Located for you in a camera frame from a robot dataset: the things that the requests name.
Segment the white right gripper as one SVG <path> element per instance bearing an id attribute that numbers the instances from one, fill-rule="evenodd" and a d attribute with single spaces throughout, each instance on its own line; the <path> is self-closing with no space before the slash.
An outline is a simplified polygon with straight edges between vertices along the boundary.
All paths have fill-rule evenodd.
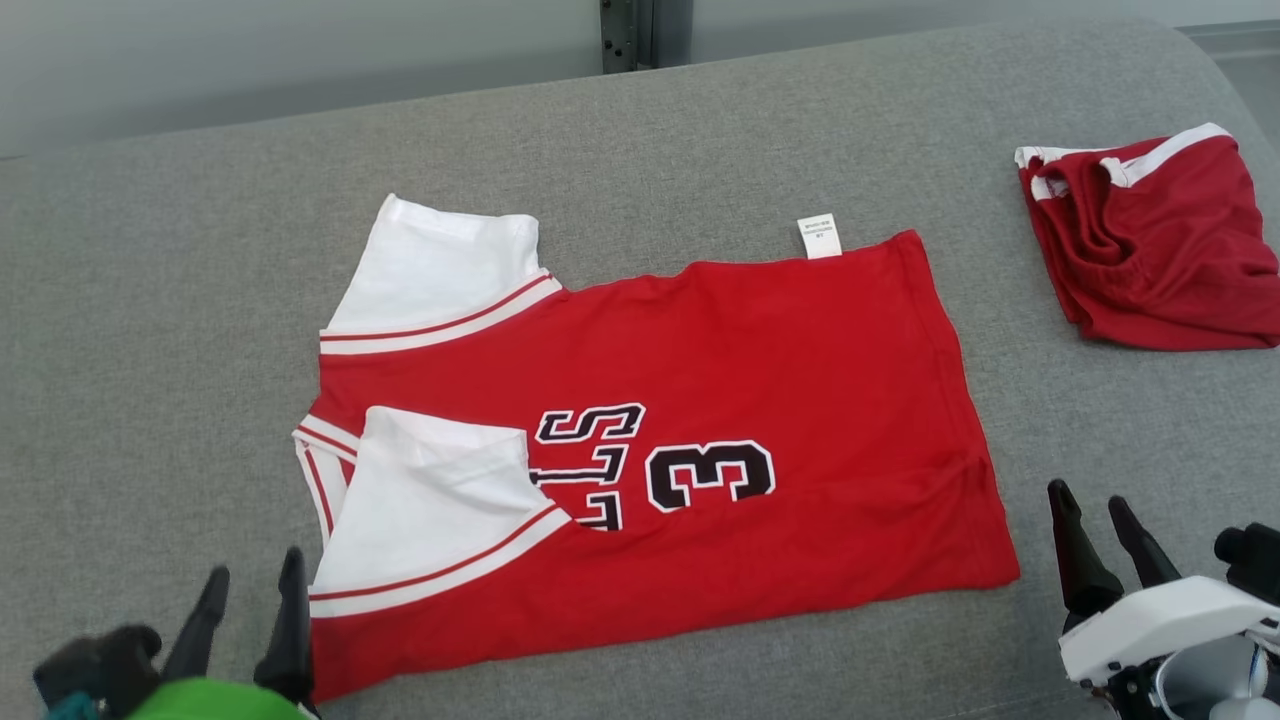
<path id="1" fill-rule="evenodd" d="M 1143 588 L 1123 597 L 1068 483 L 1052 479 L 1047 496 L 1065 621 L 1080 623 L 1059 639 L 1070 682 L 1098 691 L 1120 719 L 1279 716 L 1277 698 L 1268 694 L 1276 679 L 1276 605 L 1226 582 L 1183 579 L 1115 495 L 1108 514 Z"/>

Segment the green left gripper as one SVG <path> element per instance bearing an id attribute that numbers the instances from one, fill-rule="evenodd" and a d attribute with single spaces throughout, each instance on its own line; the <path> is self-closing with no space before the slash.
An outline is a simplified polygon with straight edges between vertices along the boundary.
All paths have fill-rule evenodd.
<path id="1" fill-rule="evenodd" d="M 315 689 L 311 618 L 305 555 L 285 552 L 276 588 L 280 606 L 253 683 L 206 676 L 212 642 L 227 611 L 230 571 L 215 566 L 174 641 L 164 683 L 125 719 L 311 719 L 297 703 Z"/>

